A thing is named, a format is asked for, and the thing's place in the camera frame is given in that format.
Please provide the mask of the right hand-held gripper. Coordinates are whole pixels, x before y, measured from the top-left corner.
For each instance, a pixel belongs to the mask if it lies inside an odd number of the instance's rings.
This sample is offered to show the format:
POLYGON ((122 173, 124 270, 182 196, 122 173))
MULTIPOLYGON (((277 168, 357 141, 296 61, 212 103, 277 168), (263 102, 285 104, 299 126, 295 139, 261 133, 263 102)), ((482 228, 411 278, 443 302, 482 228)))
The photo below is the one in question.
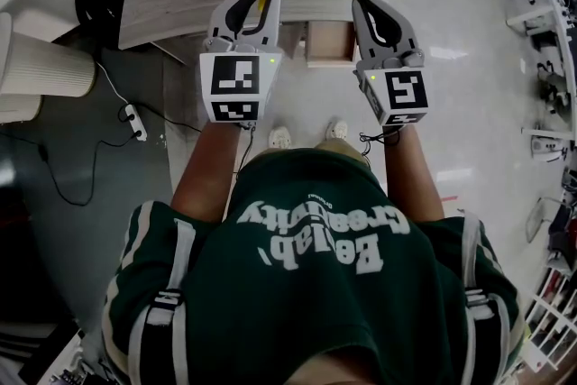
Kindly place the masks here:
POLYGON ((379 125, 416 124, 429 111, 428 77, 410 22, 382 0, 353 0, 352 12, 362 58, 354 73, 379 125), (376 57, 375 43, 401 54, 376 57))

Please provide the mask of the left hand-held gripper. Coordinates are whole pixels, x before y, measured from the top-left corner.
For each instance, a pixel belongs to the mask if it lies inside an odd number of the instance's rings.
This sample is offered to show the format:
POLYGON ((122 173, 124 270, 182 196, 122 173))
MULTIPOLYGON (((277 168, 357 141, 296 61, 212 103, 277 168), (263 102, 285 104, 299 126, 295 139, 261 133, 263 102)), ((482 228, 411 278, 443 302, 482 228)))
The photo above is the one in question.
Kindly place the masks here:
POLYGON ((266 0, 258 25, 243 29, 258 0, 224 0, 211 14, 199 55, 202 101, 213 123, 261 119, 279 74, 281 0, 266 0))

